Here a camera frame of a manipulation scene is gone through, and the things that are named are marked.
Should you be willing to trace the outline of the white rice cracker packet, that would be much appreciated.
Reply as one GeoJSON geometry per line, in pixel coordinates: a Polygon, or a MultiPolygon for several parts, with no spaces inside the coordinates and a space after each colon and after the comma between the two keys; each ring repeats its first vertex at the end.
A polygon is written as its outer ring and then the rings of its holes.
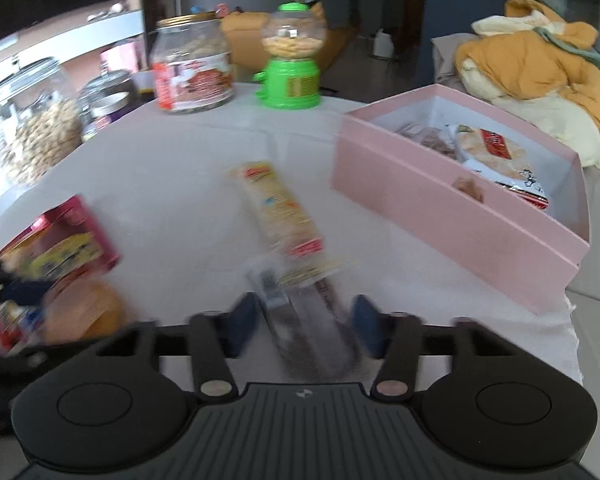
{"type": "Polygon", "coordinates": [[[507,191],[545,210],[550,206],[527,152],[501,134],[466,125],[448,125],[456,159],[507,191]]]}

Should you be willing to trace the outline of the pink cardboard box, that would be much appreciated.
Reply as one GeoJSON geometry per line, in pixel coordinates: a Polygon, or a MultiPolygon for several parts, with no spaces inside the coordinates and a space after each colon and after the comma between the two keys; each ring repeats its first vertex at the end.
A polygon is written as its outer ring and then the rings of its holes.
{"type": "Polygon", "coordinates": [[[578,154],[505,110],[441,84],[345,114],[332,187],[535,314],[565,307],[566,287],[590,249],[578,154]],[[409,122],[439,129],[468,125],[514,141],[527,152],[547,209],[400,136],[409,122]]]}

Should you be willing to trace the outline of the clear dark snack packet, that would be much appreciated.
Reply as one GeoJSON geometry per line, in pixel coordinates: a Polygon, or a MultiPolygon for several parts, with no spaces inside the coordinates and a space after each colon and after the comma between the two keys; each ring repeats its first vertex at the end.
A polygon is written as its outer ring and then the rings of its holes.
{"type": "Polygon", "coordinates": [[[286,374],[308,382],[336,382],[360,365],[361,351],[332,278],[335,260],[290,261],[267,255],[247,271],[286,374]]]}

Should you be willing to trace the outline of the large glass peanut jar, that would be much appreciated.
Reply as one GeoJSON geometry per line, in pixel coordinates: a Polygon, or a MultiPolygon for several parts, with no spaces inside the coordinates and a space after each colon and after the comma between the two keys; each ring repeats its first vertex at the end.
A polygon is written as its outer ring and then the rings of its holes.
{"type": "Polygon", "coordinates": [[[54,58],[0,81],[0,176],[30,185],[82,143],[76,92],[54,58]]]}

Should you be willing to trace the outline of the yellow snack bar packet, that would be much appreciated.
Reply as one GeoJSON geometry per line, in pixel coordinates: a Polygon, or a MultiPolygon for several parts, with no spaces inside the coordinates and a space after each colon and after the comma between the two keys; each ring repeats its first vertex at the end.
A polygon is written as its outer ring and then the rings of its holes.
{"type": "Polygon", "coordinates": [[[256,219],[268,251],[265,263],[284,287],[306,287],[350,269],[352,262],[329,255],[315,221],[272,162],[242,162],[230,170],[256,219]]]}

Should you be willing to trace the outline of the orange and cream blanket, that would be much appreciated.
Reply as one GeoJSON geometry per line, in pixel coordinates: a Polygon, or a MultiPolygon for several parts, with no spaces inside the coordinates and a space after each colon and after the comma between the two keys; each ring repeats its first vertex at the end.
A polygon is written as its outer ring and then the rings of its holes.
{"type": "Polygon", "coordinates": [[[600,170],[597,30],[568,23],[535,0],[509,0],[502,15],[471,24],[454,53],[472,96],[535,125],[600,170]]]}

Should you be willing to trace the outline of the gold lid snack jar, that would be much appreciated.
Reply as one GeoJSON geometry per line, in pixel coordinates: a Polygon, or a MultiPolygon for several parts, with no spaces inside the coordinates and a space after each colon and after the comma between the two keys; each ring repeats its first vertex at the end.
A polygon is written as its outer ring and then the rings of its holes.
{"type": "Polygon", "coordinates": [[[150,66],[164,112],[202,112],[233,99],[232,51],[214,12],[165,18],[156,31],[150,66]]]}

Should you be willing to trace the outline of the white shelf unit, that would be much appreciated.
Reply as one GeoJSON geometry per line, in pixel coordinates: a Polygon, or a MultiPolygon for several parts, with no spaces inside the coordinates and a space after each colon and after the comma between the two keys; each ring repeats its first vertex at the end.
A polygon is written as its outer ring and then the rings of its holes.
{"type": "Polygon", "coordinates": [[[181,0],[110,0],[59,14],[0,40],[0,81],[40,58],[69,64],[84,79],[99,66],[100,52],[126,40],[140,40],[140,65],[146,66],[156,21],[181,10],[181,0]],[[110,10],[115,4],[120,12],[110,10]]]}

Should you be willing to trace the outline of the green gumball snack dispenser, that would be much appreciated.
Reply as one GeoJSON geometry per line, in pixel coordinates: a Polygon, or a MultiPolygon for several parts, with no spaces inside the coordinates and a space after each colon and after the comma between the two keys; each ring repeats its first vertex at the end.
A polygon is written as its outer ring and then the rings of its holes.
{"type": "Polygon", "coordinates": [[[261,28],[268,55],[253,76],[260,102],[276,110],[306,110],[320,104],[320,69],[314,58],[324,46],[326,26],[307,4],[287,2],[261,28]]]}

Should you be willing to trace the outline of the red snack pouch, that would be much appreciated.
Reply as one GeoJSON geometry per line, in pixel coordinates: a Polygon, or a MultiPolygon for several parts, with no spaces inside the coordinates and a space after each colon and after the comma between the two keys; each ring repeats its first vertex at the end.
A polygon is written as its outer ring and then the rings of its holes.
{"type": "Polygon", "coordinates": [[[104,275],[120,255],[79,195],[43,212],[0,250],[5,270],[50,282],[38,304],[0,301],[0,347],[63,344],[108,336],[128,320],[104,275]]]}

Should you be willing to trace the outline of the white table cloth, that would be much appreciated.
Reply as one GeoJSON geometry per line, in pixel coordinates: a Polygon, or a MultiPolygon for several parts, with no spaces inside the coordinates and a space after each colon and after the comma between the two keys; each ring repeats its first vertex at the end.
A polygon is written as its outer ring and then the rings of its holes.
{"type": "Polygon", "coordinates": [[[339,124],[147,104],[43,178],[146,320],[28,379],[26,479],[584,479],[594,401],[479,306],[556,308],[577,157],[433,84],[339,124]]]}

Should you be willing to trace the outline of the small glass jar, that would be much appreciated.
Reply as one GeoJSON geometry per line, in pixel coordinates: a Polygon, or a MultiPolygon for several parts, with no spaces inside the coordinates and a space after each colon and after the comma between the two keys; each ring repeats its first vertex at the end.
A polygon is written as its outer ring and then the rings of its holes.
{"type": "Polygon", "coordinates": [[[80,91],[78,105],[83,124],[82,141],[132,112],[138,107],[140,94],[126,70],[113,70],[89,81],[80,91]]]}

